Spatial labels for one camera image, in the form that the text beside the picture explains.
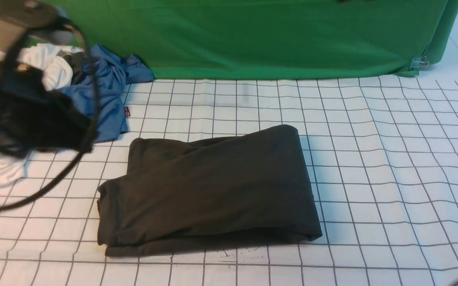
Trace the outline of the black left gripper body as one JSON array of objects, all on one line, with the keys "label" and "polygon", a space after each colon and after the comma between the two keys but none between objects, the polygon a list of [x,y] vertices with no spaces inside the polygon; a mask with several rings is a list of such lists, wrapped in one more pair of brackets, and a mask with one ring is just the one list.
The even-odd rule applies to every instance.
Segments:
[{"label": "black left gripper body", "polygon": [[18,70],[11,74],[10,89],[0,88],[0,153],[24,158],[32,151],[91,152],[90,118],[69,96],[47,91],[42,78],[40,69]]}]

